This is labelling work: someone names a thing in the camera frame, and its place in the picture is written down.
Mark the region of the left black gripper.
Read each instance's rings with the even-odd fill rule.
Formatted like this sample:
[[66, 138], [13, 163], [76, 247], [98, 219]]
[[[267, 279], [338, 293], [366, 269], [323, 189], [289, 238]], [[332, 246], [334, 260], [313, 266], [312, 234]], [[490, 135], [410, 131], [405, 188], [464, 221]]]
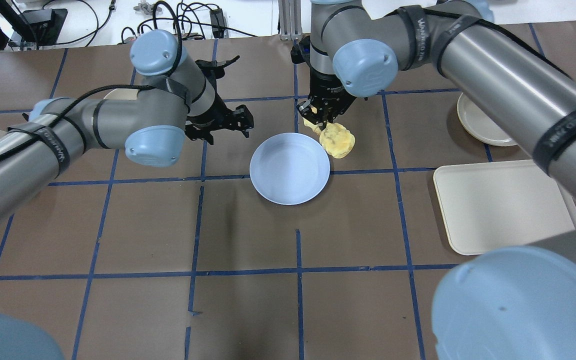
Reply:
[[250, 130], [254, 127], [254, 116], [246, 105], [230, 109], [221, 98], [217, 97], [208, 110], [187, 117], [185, 135], [190, 141], [205, 141], [212, 146], [215, 143], [212, 132], [220, 130], [240, 132], [248, 139]]

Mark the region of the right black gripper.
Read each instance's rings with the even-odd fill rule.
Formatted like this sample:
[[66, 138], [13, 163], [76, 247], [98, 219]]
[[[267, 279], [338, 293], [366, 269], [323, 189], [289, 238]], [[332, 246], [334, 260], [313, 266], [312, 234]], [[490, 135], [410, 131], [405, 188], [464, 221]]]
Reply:
[[328, 123], [334, 123], [356, 100], [348, 93], [334, 74], [311, 72], [310, 92], [305, 101], [299, 103], [299, 114], [303, 119], [317, 125], [321, 132]]

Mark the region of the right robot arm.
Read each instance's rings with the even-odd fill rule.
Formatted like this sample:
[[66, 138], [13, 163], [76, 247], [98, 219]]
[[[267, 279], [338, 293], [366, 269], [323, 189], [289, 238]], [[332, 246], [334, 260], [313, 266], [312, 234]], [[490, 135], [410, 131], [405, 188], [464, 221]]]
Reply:
[[[291, 59], [310, 68], [299, 113], [321, 128], [398, 71], [432, 64], [576, 201], [576, 82], [493, 23], [485, 0], [402, 6], [379, 19], [359, 0], [313, 0], [311, 34]], [[576, 230], [451, 269], [431, 324], [440, 360], [576, 360]]]

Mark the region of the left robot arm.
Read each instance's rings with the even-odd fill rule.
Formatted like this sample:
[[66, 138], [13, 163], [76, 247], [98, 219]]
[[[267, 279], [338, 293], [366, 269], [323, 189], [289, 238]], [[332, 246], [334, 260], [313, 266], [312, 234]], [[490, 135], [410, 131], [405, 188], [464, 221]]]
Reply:
[[42, 100], [25, 122], [7, 128], [0, 138], [0, 222], [89, 150], [124, 150], [142, 166], [169, 167], [185, 139], [212, 144], [218, 130], [249, 136], [250, 111], [229, 109], [217, 92], [217, 80], [237, 57], [194, 60], [181, 38], [161, 29], [141, 35], [129, 57], [142, 84]]

